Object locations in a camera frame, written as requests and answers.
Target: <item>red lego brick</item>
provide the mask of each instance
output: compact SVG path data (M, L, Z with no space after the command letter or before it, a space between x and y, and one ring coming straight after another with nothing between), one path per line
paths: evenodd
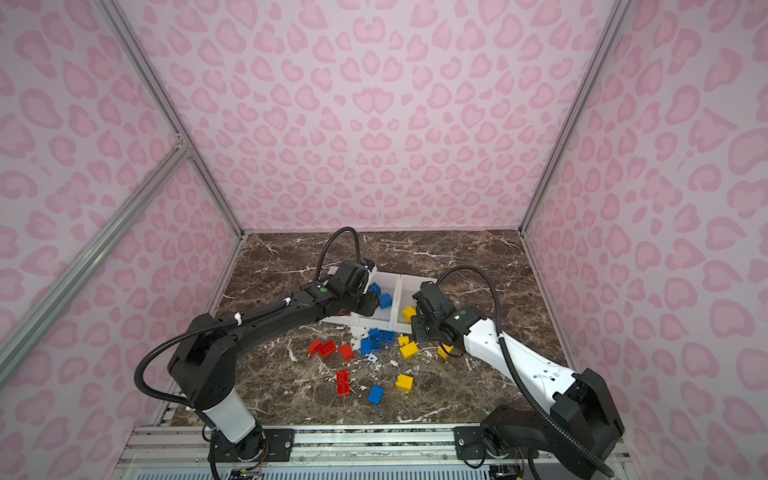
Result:
M339 396L347 396L349 395L349 383L337 383L336 384L336 392L339 393Z
M308 349L306 349L306 352L309 353L310 356L317 353L317 350L320 349L320 346L323 344L323 342L320 342L319 340L315 340L312 342L312 345Z
M349 372L346 370L339 370L336 372L336 391L339 396L349 395Z
M339 353L341 353L341 356L344 357L346 361L349 361L349 359L355 356L355 353L352 351L352 347L349 346L348 343L345 343L339 347Z
M320 356L323 358L329 357L336 353L338 349L336 348L336 344L333 342L333 340L328 340L328 343L324 343L320 346Z
M336 383L349 384L349 371L339 370L338 372L336 372Z

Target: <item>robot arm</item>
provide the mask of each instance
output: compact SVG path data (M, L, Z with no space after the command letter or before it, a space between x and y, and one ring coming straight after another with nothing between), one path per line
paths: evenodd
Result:
M266 306L271 310L271 306L286 304L275 313L253 320L248 320L249 313L238 313L239 325L212 329L179 343L168 372L189 401L188 408L209 427L221 431L226 439L221 439L222 446L237 458L256 458L263 447L261 427L234 389L237 358L281 333L329 316L372 315L379 296L367 291L368 266L372 266L370 260L366 266L344 262L333 275L306 283L284 300ZM222 320L200 315L187 331Z
M607 458L624 434L624 424L603 378L590 369L577 374L506 333L497 333L493 321L477 307L456 308L433 282L424 282L413 298L417 316L412 318L411 326L416 342L438 340L454 346L513 379L502 353L503 340L518 379L557 426L538 413L500 405L480 424L486 449L496 457L518 447L551 452L575 475L591 478L597 470L594 462L576 452L558 429L600 460Z

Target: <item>metal grille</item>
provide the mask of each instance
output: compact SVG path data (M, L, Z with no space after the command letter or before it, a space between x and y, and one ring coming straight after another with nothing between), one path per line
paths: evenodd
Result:
M271 467L264 469L261 480L488 480L488 468L470 470L464 467ZM222 480L226 473L219 470ZM145 469L137 480L211 480L207 468Z
M230 477L229 471L225 475L219 472L221 480ZM139 474L137 480L212 480L210 470L202 468L176 468L174 470L163 468Z

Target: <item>blue lego brick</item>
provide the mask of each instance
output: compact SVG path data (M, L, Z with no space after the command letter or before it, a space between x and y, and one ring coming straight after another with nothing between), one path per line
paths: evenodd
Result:
M362 339L360 343L360 353L363 355L371 354L371 341L369 339Z
M392 295L385 293L379 297L379 301L382 303L382 310L392 306Z
M396 335L395 335L394 332L387 332L385 330L381 330L379 332L379 338L381 339L382 342L394 343L395 342L395 337L396 337Z
M373 405L378 405L382 402L383 396L384 396L384 389L378 385L374 385L373 388L371 388L371 394L368 395L368 401L371 402Z

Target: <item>yellow lego brick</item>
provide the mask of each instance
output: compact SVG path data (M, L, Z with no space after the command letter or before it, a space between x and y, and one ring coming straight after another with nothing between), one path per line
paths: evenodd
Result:
M400 352L402 353L402 356L404 356L407 360L414 356L416 353L419 353L419 348L414 342L411 342L406 346L401 346Z
M450 352L451 350L453 350L452 346L447 346L446 344L443 343L442 347L439 347L437 349L437 354L440 355L442 358L447 360L448 359L448 352Z
M398 389L401 389L403 392L411 392L411 389L413 388L413 377L407 375L398 375L397 383L395 386Z
M402 318L408 320L408 323L411 323L411 317L416 314L416 309L412 306L409 306L405 310L402 311Z

